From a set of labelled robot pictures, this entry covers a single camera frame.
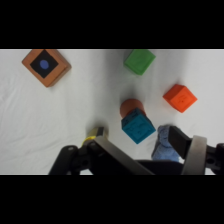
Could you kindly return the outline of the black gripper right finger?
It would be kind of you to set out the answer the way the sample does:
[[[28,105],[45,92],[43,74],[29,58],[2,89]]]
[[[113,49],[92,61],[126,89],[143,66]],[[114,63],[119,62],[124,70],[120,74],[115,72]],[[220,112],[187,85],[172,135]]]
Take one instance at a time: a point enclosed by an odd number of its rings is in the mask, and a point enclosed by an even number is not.
[[[209,146],[205,137],[189,138],[176,126],[169,128],[168,141],[184,160],[182,175],[203,175],[206,168],[224,175],[224,143]]]

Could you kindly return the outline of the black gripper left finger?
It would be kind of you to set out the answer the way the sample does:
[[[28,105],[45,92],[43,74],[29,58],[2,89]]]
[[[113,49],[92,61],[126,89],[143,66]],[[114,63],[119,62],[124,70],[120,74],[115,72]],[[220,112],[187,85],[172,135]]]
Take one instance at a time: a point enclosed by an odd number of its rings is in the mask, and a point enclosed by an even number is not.
[[[63,147],[49,174],[79,175],[85,170],[93,175],[153,175],[102,136],[87,140],[80,148]]]

